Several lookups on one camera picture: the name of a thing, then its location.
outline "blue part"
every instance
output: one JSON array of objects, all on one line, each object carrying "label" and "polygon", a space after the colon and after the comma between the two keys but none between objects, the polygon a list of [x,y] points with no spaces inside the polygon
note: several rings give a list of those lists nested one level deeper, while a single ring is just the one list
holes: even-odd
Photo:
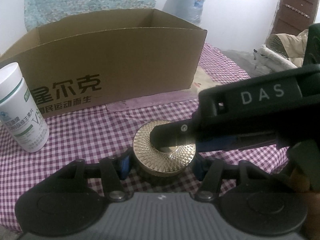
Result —
[{"label": "blue part", "polygon": [[118,174],[119,179],[125,180],[128,177],[130,170],[131,170],[131,161],[130,161],[130,156],[128,155],[126,158],[124,158],[121,161],[120,172]]},{"label": "blue part", "polygon": [[205,0],[196,0],[195,7],[202,9]]},{"label": "blue part", "polygon": [[223,136],[219,138],[214,138],[213,140],[208,142],[196,143],[196,150],[199,153],[224,150],[227,148],[226,146],[229,146],[232,143],[235,143],[236,140],[237,140],[236,136]]},{"label": "blue part", "polygon": [[192,172],[197,180],[203,181],[206,171],[204,171],[202,163],[198,158],[194,158],[192,161]]}]

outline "floor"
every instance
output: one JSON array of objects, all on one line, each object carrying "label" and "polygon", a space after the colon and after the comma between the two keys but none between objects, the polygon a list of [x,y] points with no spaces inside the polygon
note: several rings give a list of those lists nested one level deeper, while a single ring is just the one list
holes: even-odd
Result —
[{"label": "floor", "polygon": [[[253,58],[253,54],[244,51],[225,50],[222,51],[224,55],[233,60],[240,68],[248,73],[250,77],[257,77],[265,74],[269,74],[270,70],[262,65],[256,66],[256,61]],[[0,240],[16,240],[18,235],[12,233],[0,226]]]},{"label": "floor", "polygon": [[0,226],[0,240],[16,240],[18,237],[19,236],[17,234],[10,232],[3,226]]},{"label": "floor", "polygon": [[246,71],[250,77],[258,77],[270,73],[270,69],[267,67],[257,65],[257,62],[253,58],[253,53],[235,50],[224,50],[221,52]]}]

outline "beige cloth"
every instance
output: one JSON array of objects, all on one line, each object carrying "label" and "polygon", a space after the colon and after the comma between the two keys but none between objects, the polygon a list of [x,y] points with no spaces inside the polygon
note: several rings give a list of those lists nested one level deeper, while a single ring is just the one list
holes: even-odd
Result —
[{"label": "beige cloth", "polygon": [[298,36],[285,33],[271,34],[266,41],[266,46],[268,48],[272,49],[270,44],[275,37],[278,37],[281,40],[283,48],[288,55],[288,60],[290,60],[297,67],[301,67],[304,54],[306,52],[308,30],[304,30],[303,32],[299,33]]},{"label": "beige cloth", "polygon": [[198,95],[199,92],[204,89],[220,85],[220,83],[212,81],[211,77],[201,67],[198,66],[193,78],[193,83],[188,90]]}]

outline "screw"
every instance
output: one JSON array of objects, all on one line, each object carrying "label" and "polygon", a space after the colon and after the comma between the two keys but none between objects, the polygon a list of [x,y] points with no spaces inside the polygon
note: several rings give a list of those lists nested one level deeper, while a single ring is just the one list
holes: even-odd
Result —
[{"label": "screw", "polygon": [[188,126],[186,124],[181,126],[181,131],[185,132],[186,130],[188,130]]},{"label": "screw", "polygon": [[213,193],[210,191],[203,190],[198,193],[198,197],[201,199],[211,199],[213,198]]},{"label": "screw", "polygon": [[122,199],[125,196],[125,193],[119,190],[111,191],[109,196],[113,199]]}]

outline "bed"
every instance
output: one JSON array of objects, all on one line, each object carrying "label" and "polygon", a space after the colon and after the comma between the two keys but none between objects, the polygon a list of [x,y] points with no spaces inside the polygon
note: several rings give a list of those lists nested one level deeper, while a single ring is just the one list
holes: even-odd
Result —
[{"label": "bed", "polygon": [[[219,49],[207,43],[203,47],[199,67],[214,82],[221,84],[249,78]],[[119,155],[131,146],[135,132],[146,122],[190,118],[197,106],[197,98],[190,94],[181,96],[168,93],[166,96],[133,99],[122,102],[122,105],[113,103],[50,117],[46,119],[50,127],[48,142],[33,154],[23,151],[0,125],[0,224],[11,231],[20,232],[14,214],[19,196],[72,160],[80,158],[87,163],[96,163],[106,156]],[[285,149],[276,150],[275,146],[245,151],[207,152],[203,155],[222,158],[231,164],[246,159],[269,173],[279,171],[287,162]],[[196,192],[200,184],[190,167],[177,181],[164,187],[152,187],[143,182],[134,169],[122,183],[128,192],[188,191],[191,194]],[[91,179],[89,185],[102,193],[98,179]],[[225,181],[221,190],[226,192],[233,186],[233,181]]]}]

